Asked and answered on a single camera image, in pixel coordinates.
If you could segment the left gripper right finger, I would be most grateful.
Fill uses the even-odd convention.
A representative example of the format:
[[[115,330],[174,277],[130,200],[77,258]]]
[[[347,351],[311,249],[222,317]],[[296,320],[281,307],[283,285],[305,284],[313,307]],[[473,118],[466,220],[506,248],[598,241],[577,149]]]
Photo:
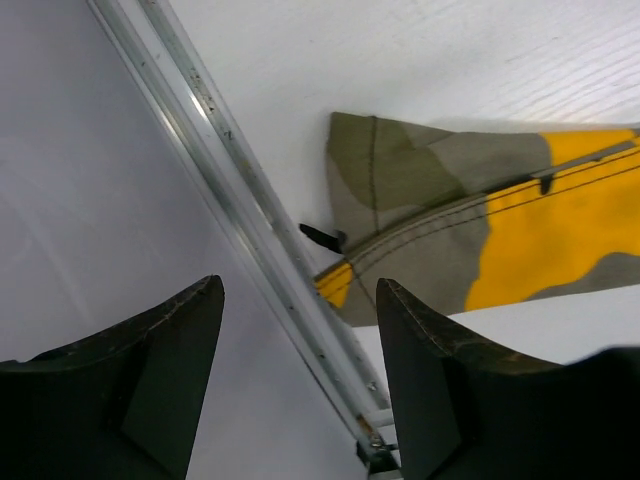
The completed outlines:
[[[379,280],[376,307],[407,479],[635,479],[639,351],[563,366],[496,343]]]

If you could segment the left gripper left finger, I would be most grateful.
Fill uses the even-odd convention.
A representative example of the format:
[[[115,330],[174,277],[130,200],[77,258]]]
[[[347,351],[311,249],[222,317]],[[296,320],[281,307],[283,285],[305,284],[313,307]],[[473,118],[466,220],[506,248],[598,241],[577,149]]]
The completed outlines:
[[[24,362],[1,365],[5,479],[183,479],[222,324],[216,275]]]

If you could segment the yellow camouflage trousers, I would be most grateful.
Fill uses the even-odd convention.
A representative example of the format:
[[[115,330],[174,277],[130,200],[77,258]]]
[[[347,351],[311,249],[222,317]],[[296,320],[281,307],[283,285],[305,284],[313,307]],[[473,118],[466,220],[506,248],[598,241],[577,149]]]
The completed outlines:
[[[446,314],[636,285],[634,128],[456,132],[335,112],[326,178],[339,255],[316,289],[374,325],[382,278]]]

